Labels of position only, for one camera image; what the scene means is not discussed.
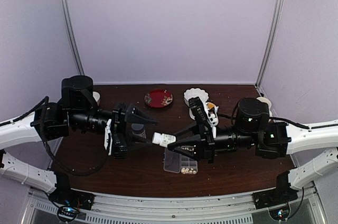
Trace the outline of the small white bottle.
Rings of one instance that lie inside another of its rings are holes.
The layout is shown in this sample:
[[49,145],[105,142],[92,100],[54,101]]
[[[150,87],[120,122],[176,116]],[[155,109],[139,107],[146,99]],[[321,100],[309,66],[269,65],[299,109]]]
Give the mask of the small white bottle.
[[167,148],[169,144],[176,142],[176,136],[164,133],[153,134],[152,143]]

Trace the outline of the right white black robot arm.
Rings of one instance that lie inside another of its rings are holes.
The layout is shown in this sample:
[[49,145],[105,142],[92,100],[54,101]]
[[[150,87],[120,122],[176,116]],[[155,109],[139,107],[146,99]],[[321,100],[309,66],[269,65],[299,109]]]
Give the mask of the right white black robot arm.
[[195,125],[177,134],[192,131],[193,136],[170,142],[167,148],[196,161],[206,159],[212,163],[217,151],[252,146],[257,156],[270,160],[306,150],[324,150],[306,164],[277,177],[276,188],[270,196],[274,203],[283,203],[291,193],[337,167],[336,121],[303,125],[271,117],[269,105],[258,98],[242,98],[229,116],[231,127],[216,129],[208,124],[209,112],[199,98],[190,99],[189,105]]

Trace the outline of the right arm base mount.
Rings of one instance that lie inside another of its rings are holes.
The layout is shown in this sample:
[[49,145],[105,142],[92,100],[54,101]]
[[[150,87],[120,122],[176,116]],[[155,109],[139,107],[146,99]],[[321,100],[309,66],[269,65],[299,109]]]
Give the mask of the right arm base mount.
[[269,208],[298,199],[297,191],[293,189],[271,189],[252,194],[256,209]]

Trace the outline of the clear plastic pill organizer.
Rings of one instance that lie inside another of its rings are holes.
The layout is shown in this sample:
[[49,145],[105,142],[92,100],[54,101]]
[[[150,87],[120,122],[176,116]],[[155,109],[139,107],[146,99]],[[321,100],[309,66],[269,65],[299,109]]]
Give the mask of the clear plastic pill organizer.
[[163,170],[165,172],[179,174],[183,167],[196,167],[198,170],[198,162],[179,153],[165,149]]

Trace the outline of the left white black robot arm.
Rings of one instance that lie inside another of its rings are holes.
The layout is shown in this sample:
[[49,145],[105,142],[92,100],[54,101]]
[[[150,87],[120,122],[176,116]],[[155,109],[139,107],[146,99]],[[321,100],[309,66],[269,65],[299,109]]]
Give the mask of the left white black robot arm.
[[[131,142],[145,144],[139,136],[128,137],[126,125],[158,124],[158,120],[138,109],[135,105],[119,103],[112,111],[99,108],[93,96],[93,80],[89,76],[77,75],[61,82],[61,99],[50,102],[44,97],[28,112],[1,123],[1,174],[22,184],[55,196],[65,205],[76,200],[71,189],[69,175],[89,176],[97,173],[105,164],[102,160],[86,172],[66,167],[52,153],[49,141],[69,136],[69,131],[80,130],[104,136],[105,156],[126,158]],[[42,142],[54,163],[62,172],[39,169],[14,158],[6,148],[29,142]]]

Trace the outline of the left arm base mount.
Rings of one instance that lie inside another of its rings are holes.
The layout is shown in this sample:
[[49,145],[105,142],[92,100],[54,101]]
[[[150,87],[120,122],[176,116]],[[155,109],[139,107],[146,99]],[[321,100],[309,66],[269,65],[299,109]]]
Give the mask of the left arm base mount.
[[49,194],[49,199],[57,204],[71,206],[82,210],[91,210],[95,195],[76,190],[55,190]]

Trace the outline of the grey lid pill bottle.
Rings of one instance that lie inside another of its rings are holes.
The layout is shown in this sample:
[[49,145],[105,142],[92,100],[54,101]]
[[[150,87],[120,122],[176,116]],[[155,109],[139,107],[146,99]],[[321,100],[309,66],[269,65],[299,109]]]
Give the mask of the grey lid pill bottle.
[[144,124],[132,124],[132,132],[134,135],[146,138],[145,125]]

